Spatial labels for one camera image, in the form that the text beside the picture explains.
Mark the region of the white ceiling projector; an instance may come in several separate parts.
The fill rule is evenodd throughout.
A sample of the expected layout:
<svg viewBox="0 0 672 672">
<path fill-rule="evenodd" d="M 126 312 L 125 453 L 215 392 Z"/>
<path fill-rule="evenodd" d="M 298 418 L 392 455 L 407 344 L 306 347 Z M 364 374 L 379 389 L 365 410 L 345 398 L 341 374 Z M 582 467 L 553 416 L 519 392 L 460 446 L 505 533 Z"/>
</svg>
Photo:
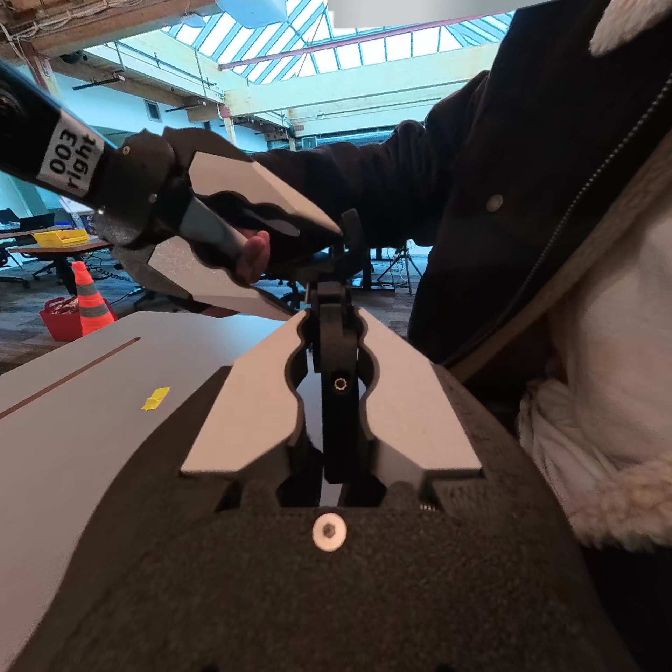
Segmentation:
<svg viewBox="0 0 672 672">
<path fill-rule="evenodd" d="M 248 29 L 264 28 L 288 19 L 287 1 L 214 1 L 224 13 Z"/>
</svg>

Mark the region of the black plastic bracket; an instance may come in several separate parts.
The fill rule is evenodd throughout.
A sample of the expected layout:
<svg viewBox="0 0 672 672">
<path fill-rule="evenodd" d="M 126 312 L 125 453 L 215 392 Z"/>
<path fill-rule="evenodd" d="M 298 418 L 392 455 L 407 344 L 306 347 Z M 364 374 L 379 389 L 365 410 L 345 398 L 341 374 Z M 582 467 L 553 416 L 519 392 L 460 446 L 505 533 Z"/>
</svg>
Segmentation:
<svg viewBox="0 0 672 672">
<path fill-rule="evenodd" d="M 359 470 L 358 334 L 348 288 L 323 281 L 311 288 L 313 365 L 321 376 L 324 477 L 345 484 Z"/>
</svg>

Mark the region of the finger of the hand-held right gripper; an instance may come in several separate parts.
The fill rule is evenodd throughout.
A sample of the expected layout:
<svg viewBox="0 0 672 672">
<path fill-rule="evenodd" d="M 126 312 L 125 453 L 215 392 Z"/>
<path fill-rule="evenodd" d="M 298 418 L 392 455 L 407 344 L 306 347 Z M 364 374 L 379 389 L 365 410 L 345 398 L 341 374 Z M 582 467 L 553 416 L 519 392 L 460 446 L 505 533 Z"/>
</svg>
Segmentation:
<svg viewBox="0 0 672 672">
<path fill-rule="evenodd" d="M 273 294 L 235 280 L 227 269 L 205 264 L 183 239 L 158 244 L 148 265 L 200 303 L 274 321 L 296 313 Z"/>
<path fill-rule="evenodd" d="M 223 219 L 235 227 L 266 230 L 299 248 L 326 248 L 343 231 L 319 206 L 256 161 L 196 152 L 189 165 L 195 194 L 223 197 Z"/>
</svg>

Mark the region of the red basket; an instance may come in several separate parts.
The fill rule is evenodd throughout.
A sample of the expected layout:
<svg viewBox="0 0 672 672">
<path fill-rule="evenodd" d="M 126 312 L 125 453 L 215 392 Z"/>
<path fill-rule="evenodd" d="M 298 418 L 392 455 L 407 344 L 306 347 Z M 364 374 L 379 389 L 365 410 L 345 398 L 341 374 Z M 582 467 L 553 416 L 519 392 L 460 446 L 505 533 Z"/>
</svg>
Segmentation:
<svg viewBox="0 0 672 672">
<path fill-rule="evenodd" d="M 110 303 L 106 299 L 103 301 L 110 314 L 109 317 L 85 318 L 85 322 L 82 323 L 79 298 L 76 296 L 47 301 L 44 309 L 40 311 L 40 317 L 55 341 L 72 342 L 117 321 L 118 317 Z"/>
</svg>

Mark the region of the person's right hand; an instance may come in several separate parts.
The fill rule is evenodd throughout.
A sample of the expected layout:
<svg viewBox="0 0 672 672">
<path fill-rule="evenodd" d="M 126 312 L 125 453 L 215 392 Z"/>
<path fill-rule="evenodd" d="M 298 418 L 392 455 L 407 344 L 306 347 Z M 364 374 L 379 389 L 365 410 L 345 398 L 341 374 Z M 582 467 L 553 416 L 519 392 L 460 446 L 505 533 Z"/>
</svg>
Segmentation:
<svg viewBox="0 0 672 672">
<path fill-rule="evenodd" d="M 255 284 L 266 272 L 270 261 L 271 240 L 267 231 L 237 229 L 246 242 L 236 265 L 236 274 L 240 281 Z"/>
</svg>

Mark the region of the wooden table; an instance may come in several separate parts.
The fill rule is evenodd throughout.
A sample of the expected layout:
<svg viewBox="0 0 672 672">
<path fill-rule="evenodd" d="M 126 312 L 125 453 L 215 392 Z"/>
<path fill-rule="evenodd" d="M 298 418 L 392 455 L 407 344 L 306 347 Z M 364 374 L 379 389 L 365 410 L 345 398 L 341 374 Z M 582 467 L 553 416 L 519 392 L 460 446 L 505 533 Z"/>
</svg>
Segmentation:
<svg viewBox="0 0 672 672">
<path fill-rule="evenodd" d="M 11 253 L 25 253 L 29 257 L 35 257 L 44 261 L 54 263 L 56 274 L 70 295 L 77 294 L 75 276 L 69 263 L 69 259 L 80 261 L 81 256 L 87 253 L 102 249 L 110 249 L 111 243 L 104 240 L 89 240 L 86 243 L 71 245 L 66 247 L 40 247 L 39 245 L 29 245 L 22 247 L 3 248 L 3 251 L 9 255 Z"/>
</svg>

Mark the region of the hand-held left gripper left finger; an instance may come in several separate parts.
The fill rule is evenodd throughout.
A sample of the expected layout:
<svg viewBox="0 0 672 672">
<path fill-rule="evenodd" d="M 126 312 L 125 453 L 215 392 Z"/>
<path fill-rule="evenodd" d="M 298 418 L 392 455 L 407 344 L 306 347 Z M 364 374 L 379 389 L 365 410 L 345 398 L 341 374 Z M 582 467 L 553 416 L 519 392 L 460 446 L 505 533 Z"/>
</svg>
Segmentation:
<svg viewBox="0 0 672 672">
<path fill-rule="evenodd" d="M 223 476 L 238 484 L 265 481 L 273 490 L 307 470 L 313 457 L 305 404 L 308 374 L 301 310 L 239 357 L 181 465 L 185 476 Z"/>
</svg>

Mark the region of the person's white shirt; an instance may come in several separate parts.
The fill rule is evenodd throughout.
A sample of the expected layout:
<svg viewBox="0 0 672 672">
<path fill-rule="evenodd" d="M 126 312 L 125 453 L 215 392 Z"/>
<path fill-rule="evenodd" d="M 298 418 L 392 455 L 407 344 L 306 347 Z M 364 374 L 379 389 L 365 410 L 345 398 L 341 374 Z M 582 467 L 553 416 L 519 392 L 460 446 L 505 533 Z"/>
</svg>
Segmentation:
<svg viewBox="0 0 672 672">
<path fill-rule="evenodd" d="M 671 194 L 549 315 L 519 442 L 585 546 L 671 547 Z"/>
</svg>

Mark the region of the grey desk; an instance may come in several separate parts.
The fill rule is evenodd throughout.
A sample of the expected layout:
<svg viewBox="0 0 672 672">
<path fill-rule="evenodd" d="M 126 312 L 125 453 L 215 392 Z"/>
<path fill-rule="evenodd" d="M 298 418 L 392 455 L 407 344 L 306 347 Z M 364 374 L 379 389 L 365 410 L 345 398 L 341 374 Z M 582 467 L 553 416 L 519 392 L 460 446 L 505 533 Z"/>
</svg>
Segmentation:
<svg viewBox="0 0 672 672">
<path fill-rule="evenodd" d="M 421 669 L 382 573 L 394 553 L 365 546 L 384 528 L 374 509 L 345 513 L 328 552 L 293 476 L 273 490 L 181 474 L 235 347 L 204 318 L 156 318 L 20 376 L 85 365 L 1 420 L 1 670 Z"/>
</svg>

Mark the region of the striped traffic cone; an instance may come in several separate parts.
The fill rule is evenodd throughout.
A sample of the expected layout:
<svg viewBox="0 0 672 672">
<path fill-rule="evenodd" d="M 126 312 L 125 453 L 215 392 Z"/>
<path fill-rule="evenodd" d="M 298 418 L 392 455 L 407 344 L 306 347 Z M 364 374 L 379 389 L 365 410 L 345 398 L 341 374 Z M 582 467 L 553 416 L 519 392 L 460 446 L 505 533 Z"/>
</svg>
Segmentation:
<svg viewBox="0 0 672 672">
<path fill-rule="evenodd" d="M 113 324 L 116 317 L 97 289 L 88 266 L 82 261 L 71 264 L 77 289 L 80 326 L 83 336 Z"/>
</svg>

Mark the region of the black tripod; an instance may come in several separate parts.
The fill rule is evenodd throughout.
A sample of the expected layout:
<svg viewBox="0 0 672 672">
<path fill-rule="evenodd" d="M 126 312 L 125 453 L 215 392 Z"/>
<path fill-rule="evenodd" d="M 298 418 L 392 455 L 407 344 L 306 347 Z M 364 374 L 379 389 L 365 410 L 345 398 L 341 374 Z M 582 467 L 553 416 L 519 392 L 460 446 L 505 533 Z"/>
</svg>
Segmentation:
<svg viewBox="0 0 672 672">
<path fill-rule="evenodd" d="M 387 248 L 387 257 L 383 255 L 382 248 L 377 248 L 372 261 L 374 280 L 395 290 L 405 290 L 409 296 L 414 296 L 417 284 L 424 274 L 424 268 L 412 254 L 414 245 L 408 241 L 402 247 Z"/>
</svg>

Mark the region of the wooden column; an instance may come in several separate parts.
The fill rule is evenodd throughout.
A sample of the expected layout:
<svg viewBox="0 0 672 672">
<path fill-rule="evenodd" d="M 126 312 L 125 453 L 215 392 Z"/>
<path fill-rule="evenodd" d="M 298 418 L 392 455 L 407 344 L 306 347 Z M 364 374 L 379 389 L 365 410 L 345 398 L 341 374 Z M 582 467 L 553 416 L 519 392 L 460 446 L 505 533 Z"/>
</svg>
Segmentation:
<svg viewBox="0 0 672 672">
<path fill-rule="evenodd" d="M 31 42 L 19 41 L 16 48 L 31 71 L 36 84 L 57 102 L 61 102 L 61 91 L 56 81 L 50 61 L 38 52 Z"/>
<path fill-rule="evenodd" d="M 217 111 L 223 123 L 223 127 L 226 130 L 226 137 L 228 141 L 235 147 L 239 147 L 235 131 L 235 123 L 230 109 L 224 103 L 219 103 L 217 105 Z"/>
</svg>

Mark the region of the black curved plastic part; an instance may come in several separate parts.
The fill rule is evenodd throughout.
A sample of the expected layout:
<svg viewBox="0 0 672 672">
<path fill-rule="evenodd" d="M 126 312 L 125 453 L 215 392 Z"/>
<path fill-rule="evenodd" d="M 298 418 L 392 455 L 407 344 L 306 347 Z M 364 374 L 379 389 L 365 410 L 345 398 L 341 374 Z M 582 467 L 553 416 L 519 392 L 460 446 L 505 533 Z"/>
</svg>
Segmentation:
<svg viewBox="0 0 672 672">
<path fill-rule="evenodd" d="M 326 251 L 318 251 L 292 266 L 290 280 L 303 286 L 310 283 L 348 284 L 364 266 L 365 240 L 359 215 L 350 209 L 341 216 L 343 239 Z"/>
</svg>

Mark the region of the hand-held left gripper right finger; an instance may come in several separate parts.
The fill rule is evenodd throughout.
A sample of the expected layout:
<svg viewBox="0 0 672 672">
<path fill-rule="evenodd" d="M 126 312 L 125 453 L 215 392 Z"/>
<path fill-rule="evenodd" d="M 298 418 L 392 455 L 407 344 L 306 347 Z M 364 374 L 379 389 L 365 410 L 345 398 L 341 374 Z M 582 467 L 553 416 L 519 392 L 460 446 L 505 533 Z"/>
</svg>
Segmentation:
<svg viewBox="0 0 672 672">
<path fill-rule="evenodd" d="M 433 363 L 367 310 L 355 313 L 367 375 L 360 412 L 371 474 L 385 487 L 403 482 L 416 492 L 436 480 L 482 475 Z"/>
</svg>

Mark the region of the yellow plastic bin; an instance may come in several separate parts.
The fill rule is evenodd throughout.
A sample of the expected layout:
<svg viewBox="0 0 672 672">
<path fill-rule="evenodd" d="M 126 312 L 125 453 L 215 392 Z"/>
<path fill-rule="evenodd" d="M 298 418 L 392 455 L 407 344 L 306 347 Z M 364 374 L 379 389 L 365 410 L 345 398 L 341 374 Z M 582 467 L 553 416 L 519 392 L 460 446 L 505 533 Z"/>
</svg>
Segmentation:
<svg viewBox="0 0 672 672">
<path fill-rule="evenodd" d="M 89 242 L 89 233 L 85 229 L 50 229 L 31 234 L 42 249 L 62 249 L 75 247 Z"/>
</svg>

